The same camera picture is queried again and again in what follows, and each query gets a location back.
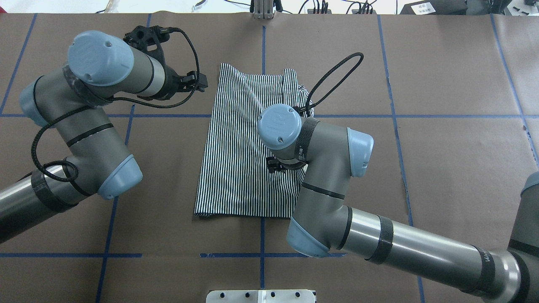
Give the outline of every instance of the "striped cloth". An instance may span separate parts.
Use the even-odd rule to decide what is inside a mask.
[[[294,70],[251,75],[221,64],[195,216],[292,216],[305,171],[270,174],[266,157],[272,153],[262,144],[256,125],[268,106],[303,106],[307,95]]]

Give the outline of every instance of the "metal bracket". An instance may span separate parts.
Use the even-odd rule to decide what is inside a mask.
[[[255,19],[273,19],[274,0],[253,0],[251,8]]]
[[[206,303],[316,303],[316,292],[310,290],[244,290],[211,291]]]

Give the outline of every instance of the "white wall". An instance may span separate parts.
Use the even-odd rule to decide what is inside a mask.
[[[156,12],[167,10],[172,12],[191,12],[193,5],[200,0],[111,0],[111,12]],[[400,0],[399,11],[406,3],[416,2],[417,0]],[[93,13],[104,10],[107,7],[108,0],[0,0],[2,6],[7,12],[45,12],[45,13]],[[250,3],[250,0],[237,0],[237,2]],[[282,0],[285,10],[297,13],[303,0]],[[330,0],[329,8],[332,13],[345,13],[350,3],[342,0]],[[313,2],[310,0],[303,9],[312,8]],[[378,0],[373,4],[374,9],[380,14],[394,14],[395,0]],[[224,0],[206,0],[202,8],[197,10],[201,13],[232,13],[249,11],[249,7],[244,5],[235,5]]]

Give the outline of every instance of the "black box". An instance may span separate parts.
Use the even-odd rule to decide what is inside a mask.
[[[400,15],[465,15],[464,0],[428,0],[405,4]]]

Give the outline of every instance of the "blue tape line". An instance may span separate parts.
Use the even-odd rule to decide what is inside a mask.
[[[23,58],[24,50],[26,49],[26,45],[28,44],[28,40],[30,39],[30,34],[32,33],[33,26],[36,23],[37,14],[34,14],[34,17],[32,18],[32,22],[30,23],[30,27],[28,28],[28,33],[26,34],[26,39],[24,39],[23,47],[20,50],[19,58],[17,58],[17,62],[15,63],[15,68],[13,69],[13,73],[11,74],[11,79],[9,80],[8,87],[5,90],[4,99],[2,100],[2,105],[0,105],[0,114],[4,111],[5,104],[9,97],[9,92],[11,90],[11,85],[13,85],[13,81],[15,80],[15,76],[17,75],[17,70],[19,69],[19,64],[21,59]]]
[[[266,27],[262,26],[262,74],[266,74]],[[266,244],[266,218],[260,218],[260,289],[266,288],[265,276],[265,244]]]
[[[0,117],[3,118],[25,118],[24,114],[0,114]]]
[[[135,114],[135,105],[133,104],[131,106],[131,112],[129,113],[129,122],[127,122],[127,132],[126,132],[126,140],[125,145],[129,144],[129,137],[131,136],[131,125],[133,125],[133,116]]]
[[[150,22],[151,22],[151,14],[149,13],[148,19],[146,19],[146,27],[150,27]]]
[[[392,115],[341,115],[341,114],[316,114],[317,118],[391,118]]]
[[[259,253],[201,253],[201,258],[260,258]]]
[[[419,299],[421,303],[425,303],[425,293],[423,291],[423,280],[420,276],[417,276],[417,285],[419,285]]]
[[[260,218],[260,289],[266,288],[265,276],[265,254],[266,254],[266,218]]]
[[[266,74],[266,27],[262,26],[262,74]]]
[[[98,291],[97,291],[97,294],[95,295],[96,303],[99,303],[99,301],[101,300],[101,291],[103,290],[103,281],[105,280],[105,272],[107,271],[108,250],[110,248],[110,239],[112,238],[112,230],[114,226],[114,217],[116,216],[117,205],[118,205],[118,197],[115,197],[114,202],[112,204],[112,213],[110,215],[110,222],[108,224],[107,241],[105,243],[105,253],[103,254],[103,263],[101,264],[101,273],[99,275]]]
[[[526,127],[526,135],[528,137],[528,142],[531,147],[531,152],[534,155],[535,165],[539,168],[539,157],[537,157],[537,150],[535,149],[534,140],[531,138],[531,135],[530,135],[530,128],[528,127],[528,124],[526,123],[526,118],[524,117],[524,111],[522,110],[522,105],[520,104],[519,95],[516,93],[515,84],[513,83],[513,77],[511,77],[511,73],[509,72],[509,68],[507,67],[505,56],[503,55],[503,50],[500,44],[500,39],[498,38],[498,31],[496,29],[496,23],[494,22],[493,14],[490,14],[490,22],[492,23],[492,29],[494,31],[494,38],[496,39],[496,46],[498,47],[498,51],[502,59],[503,68],[505,68],[506,70],[507,78],[509,79],[509,84],[511,86],[511,91],[513,91],[513,97],[515,98],[516,107],[519,109],[520,117],[522,118],[522,123]]]
[[[105,279],[105,271],[107,270],[107,258],[103,258],[103,263],[101,264],[101,273],[99,275],[99,284],[98,284],[98,291],[95,295],[95,303],[99,303],[101,301],[101,291],[103,290],[103,281]]]
[[[402,175],[402,179],[404,183],[404,190],[406,191],[406,207],[408,207],[408,224],[410,226],[413,226],[412,207],[410,205],[410,194],[408,192],[406,172],[404,171],[404,160],[403,160],[403,155],[402,155],[402,149],[400,146],[400,137],[399,137],[399,130],[398,130],[398,125],[397,125],[397,113],[395,112],[395,103],[393,101],[393,91],[391,89],[391,83],[389,82],[388,58],[385,53],[384,34],[382,31],[382,19],[380,18],[380,15],[377,15],[377,17],[378,17],[378,30],[380,31],[380,44],[382,47],[382,56],[384,58],[385,78],[388,84],[389,99],[391,100],[391,114],[393,115],[393,127],[395,129],[395,140],[397,142],[397,152],[399,155],[400,174]],[[425,303],[425,295],[423,293],[423,281],[421,280],[421,277],[419,276],[417,277],[417,284],[419,288],[419,297],[421,299],[421,303]]]
[[[0,258],[103,258],[104,253],[2,252]],[[141,253],[110,253],[108,258],[142,258]]]
[[[107,258],[142,258],[141,253],[109,253]]]
[[[519,115],[395,115],[396,118],[457,118],[457,119],[515,119],[520,118]]]

